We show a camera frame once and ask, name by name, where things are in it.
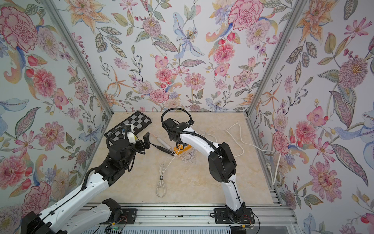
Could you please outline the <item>white pink electric toothbrush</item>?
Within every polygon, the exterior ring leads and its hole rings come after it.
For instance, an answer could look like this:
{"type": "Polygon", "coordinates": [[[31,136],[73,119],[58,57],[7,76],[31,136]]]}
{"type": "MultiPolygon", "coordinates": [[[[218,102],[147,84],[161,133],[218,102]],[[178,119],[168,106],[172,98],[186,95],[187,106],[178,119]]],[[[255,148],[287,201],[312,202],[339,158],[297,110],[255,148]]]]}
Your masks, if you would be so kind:
{"type": "Polygon", "coordinates": [[[155,134],[153,134],[152,132],[150,132],[150,134],[152,135],[152,136],[154,136],[156,139],[157,139],[157,141],[159,142],[159,143],[161,143],[166,149],[168,149],[168,150],[172,150],[172,147],[171,146],[169,146],[163,139],[161,139],[160,137],[158,137],[158,136],[156,136],[155,134]]]}

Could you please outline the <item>black electric toothbrush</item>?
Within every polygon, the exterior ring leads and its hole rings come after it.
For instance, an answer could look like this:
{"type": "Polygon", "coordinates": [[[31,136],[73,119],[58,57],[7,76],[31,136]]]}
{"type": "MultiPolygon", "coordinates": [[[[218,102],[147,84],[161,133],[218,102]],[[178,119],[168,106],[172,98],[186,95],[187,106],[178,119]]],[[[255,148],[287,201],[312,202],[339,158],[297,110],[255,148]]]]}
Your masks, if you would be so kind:
{"type": "Polygon", "coordinates": [[[166,149],[166,148],[164,148],[162,146],[159,146],[159,145],[156,145],[156,144],[152,144],[152,143],[151,143],[151,145],[154,146],[156,149],[158,149],[158,150],[160,150],[160,151],[162,151],[162,152],[164,152],[164,153],[166,153],[168,155],[174,156],[174,152],[171,151],[171,150],[169,150],[169,149],[166,149]]]}

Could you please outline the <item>orange power strip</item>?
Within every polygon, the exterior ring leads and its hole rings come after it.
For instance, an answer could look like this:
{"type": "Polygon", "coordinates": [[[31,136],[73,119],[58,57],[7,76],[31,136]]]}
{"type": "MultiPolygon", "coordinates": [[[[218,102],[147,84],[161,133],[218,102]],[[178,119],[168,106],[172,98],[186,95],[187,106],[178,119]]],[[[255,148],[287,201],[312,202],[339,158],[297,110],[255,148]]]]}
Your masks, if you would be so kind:
{"type": "Polygon", "coordinates": [[[187,152],[188,150],[191,150],[192,147],[190,145],[187,145],[187,146],[183,146],[182,144],[177,144],[177,146],[174,148],[174,152],[177,154],[177,155],[181,155],[185,152],[187,152]]]}

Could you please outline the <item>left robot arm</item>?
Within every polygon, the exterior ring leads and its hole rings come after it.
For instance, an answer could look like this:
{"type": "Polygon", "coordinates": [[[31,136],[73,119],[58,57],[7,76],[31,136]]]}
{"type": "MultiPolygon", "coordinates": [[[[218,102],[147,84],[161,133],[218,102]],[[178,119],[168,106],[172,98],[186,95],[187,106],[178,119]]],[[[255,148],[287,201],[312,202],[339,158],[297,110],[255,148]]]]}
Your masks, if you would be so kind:
{"type": "Polygon", "coordinates": [[[131,171],[136,154],[143,155],[150,148],[150,134],[139,139],[133,129],[132,124],[120,127],[115,141],[108,136],[106,159],[89,169],[83,183],[56,204],[39,213],[29,212],[21,222],[21,233],[80,234],[98,224],[120,222],[125,216],[121,205],[113,199],[106,199],[82,214],[77,212],[131,171]]]}

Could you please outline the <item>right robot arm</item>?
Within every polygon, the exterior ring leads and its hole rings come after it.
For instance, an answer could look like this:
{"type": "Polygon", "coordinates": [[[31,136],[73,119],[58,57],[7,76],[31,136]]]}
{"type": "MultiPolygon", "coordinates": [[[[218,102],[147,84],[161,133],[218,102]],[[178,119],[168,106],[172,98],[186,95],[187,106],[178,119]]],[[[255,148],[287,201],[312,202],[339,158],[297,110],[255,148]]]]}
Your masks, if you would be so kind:
{"type": "Polygon", "coordinates": [[[219,183],[224,191],[226,204],[225,208],[228,218],[233,223],[238,223],[245,215],[246,204],[240,196],[236,181],[237,162],[230,146],[223,142],[217,143],[207,139],[195,131],[192,126],[194,120],[191,114],[182,108],[170,108],[161,116],[162,127],[168,134],[168,138],[174,141],[177,146],[191,146],[193,149],[207,157],[209,172],[219,183]],[[189,117],[188,122],[178,122],[172,118],[164,119],[170,111],[182,111],[189,117]]]}

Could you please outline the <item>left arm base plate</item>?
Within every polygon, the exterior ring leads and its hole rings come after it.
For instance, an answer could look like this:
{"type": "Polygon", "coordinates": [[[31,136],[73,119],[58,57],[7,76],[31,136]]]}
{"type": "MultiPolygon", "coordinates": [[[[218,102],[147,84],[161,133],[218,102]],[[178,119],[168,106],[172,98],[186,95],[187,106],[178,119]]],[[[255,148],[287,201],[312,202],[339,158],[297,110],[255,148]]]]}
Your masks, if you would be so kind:
{"type": "Polygon", "coordinates": [[[99,224],[115,224],[115,225],[130,225],[135,223],[137,214],[137,209],[121,209],[121,211],[117,210],[114,214],[110,214],[110,217],[105,222],[100,222],[99,224]]]}

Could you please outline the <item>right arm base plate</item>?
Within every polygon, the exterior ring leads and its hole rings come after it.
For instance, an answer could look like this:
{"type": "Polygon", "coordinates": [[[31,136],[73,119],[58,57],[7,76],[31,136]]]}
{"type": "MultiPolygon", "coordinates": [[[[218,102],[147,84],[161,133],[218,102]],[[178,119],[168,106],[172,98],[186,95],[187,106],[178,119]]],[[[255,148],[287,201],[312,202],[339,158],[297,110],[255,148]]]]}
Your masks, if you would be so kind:
{"type": "Polygon", "coordinates": [[[229,208],[216,208],[213,213],[210,214],[215,219],[215,224],[255,224],[255,215],[252,209],[240,208],[236,212],[233,212],[229,208]]]}

